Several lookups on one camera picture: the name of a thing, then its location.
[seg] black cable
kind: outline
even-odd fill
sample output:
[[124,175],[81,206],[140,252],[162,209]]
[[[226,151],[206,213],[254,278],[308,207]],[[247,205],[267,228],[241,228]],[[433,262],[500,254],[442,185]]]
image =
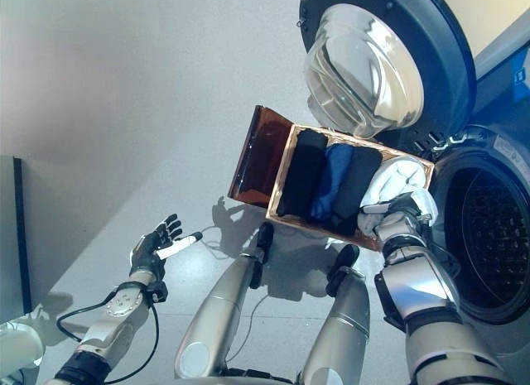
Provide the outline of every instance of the black cable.
[[85,313],[85,312],[88,312],[90,310],[94,310],[94,309],[98,309],[100,308],[101,306],[107,304],[110,300],[112,300],[114,298],[114,296],[116,295],[116,291],[111,291],[110,294],[107,295],[107,297],[101,301],[100,303],[96,304],[96,305],[92,305],[92,306],[87,306],[86,308],[81,308],[81,309],[78,309],[78,310],[73,310],[71,311],[70,313],[67,313],[66,315],[62,315],[61,317],[59,317],[56,321],[56,325],[57,325],[57,328],[59,329],[59,331],[61,333],[63,333],[64,335],[66,335],[68,338],[72,338],[73,340],[77,341],[77,342],[81,342],[81,338],[78,337],[77,335],[75,334],[72,334],[70,333],[63,325],[62,325],[62,321],[64,319],[68,319],[69,317],[71,316],[74,316],[74,315],[78,315],[80,313]]
[[126,379],[129,379],[132,376],[135,376],[136,374],[140,373],[149,364],[149,362],[151,361],[152,357],[154,356],[155,352],[157,351],[158,339],[160,338],[160,327],[159,327],[159,324],[158,324],[157,309],[155,308],[154,305],[151,305],[151,309],[152,309],[152,315],[155,318],[155,329],[156,329],[156,332],[157,332],[157,335],[155,337],[155,344],[152,347],[151,354],[149,354],[149,357],[144,362],[144,364],[142,364],[140,366],[140,368],[134,370],[132,373],[126,375],[125,377],[121,377],[121,378],[118,378],[118,379],[114,379],[112,381],[105,382],[104,383],[105,385],[110,385],[111,383],[120,383],[122,381],[125,381]]
[[21,369],[19,369],[18,372],[20,373],[20,375],[22,377],[22,380],[20,381],[20,383],[22,385],[26,385],[26,376],[24,375],[24,372]]
[[235,357],[239,354],[239,352],[241,352],[241,349],[243,349],[243,346],[245,346],[245,344],[247,343],[248,337],[250,336],[250,331],[252,331],[252,322],[254,319],[254,313],[256,313],[256,310],[258,309],[258,307],[262,304],[263,301],[267,299],[267,297],[268,297],[268,294],[265,295],[261,300],[259,300],[259,302],[254,306],[254,309],[252,309],[252,313],[250,314],[250,324],[248,325],[247,335],[245,335],[243,343],[241,344],[239,349],[236,351],[236,353],[233,354],[230,359],[226,359],[226,363],[230,362],[231,360],[234,360]]

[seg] folded navy shirt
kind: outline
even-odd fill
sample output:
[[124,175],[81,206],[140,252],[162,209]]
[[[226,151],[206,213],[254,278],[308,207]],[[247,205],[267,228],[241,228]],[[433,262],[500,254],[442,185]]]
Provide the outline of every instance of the folded navy shirt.
[[355,233],[361,200],[382,159],[381,153],[376,149],[355,147],[353,158],[331,206],[330,218],[325,221],[326,228],[344,236]]
[[345,143],[334,143],[325,150],[324,170],[311,205],[312,220],[323,222],[330,218],[331,207],[345,178],[354,149]]
[[322,174],[327,143],[328,138],[324,134],[310,129],[298,134],[276,211],[279,216],[293,214],[309,217],[312,197]]

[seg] robotic arm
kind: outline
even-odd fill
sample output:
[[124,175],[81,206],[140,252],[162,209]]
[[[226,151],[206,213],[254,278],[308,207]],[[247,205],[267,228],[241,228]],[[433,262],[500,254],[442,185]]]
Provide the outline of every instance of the robotic arm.
[[385,320],[407,334],[411,384],[510,384],[497,359],[458,311],[451,278],[427,247],[424,215],[410,194],[364,212],[384,211],[375,228],[385,258],[375,285]]
[[145,323],[153,303],[167,297],[164,264],[167,257],[201,239],[193,233],[179,239],[181,222],[169,216],[151,233],[141,237],[131,252],[126,282],[112,291],[103,316],[92,325],[76,351],[46,385],[99,385],[128,351],[137,330]]

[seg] folded blue shirt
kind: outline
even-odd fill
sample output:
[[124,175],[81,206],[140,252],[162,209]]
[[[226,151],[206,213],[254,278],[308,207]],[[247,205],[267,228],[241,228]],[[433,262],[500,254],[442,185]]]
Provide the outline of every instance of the folded blue shirt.
[[326,149],[323,174],[311,206],[312,219],[325,221],[330,218],[333,202],[353,155],[354,147],[344,143],[335,143]]

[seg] wooden box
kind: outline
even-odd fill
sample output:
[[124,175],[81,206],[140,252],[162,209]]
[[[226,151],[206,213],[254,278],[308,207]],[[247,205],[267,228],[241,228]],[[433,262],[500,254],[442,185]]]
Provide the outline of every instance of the wooden box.
[[[295,215],[277,215],[277,207],[282,197],[282,189],[289,171],[298,134],[304,129],[313,129],[328,138],[328,145],[347,143],[357,147],[371,147],[381,152],[383,161],[398,156],[411,156],[376,142],[365,141],[328,128],[314,128],[294,124],[269,108],[256,107],[253,121],[239,159],[238,168],[230,187],[229,197],[267,208],[267,218],[271,221],[317,232],[323,236],[337,238],[371,250],[378,250],[376,239],[364,236],[358,229],[354,236],[345,237],[315,224],[309,224]],[[427,188],[431,182],[434,164],[416,157],[424,166]]]

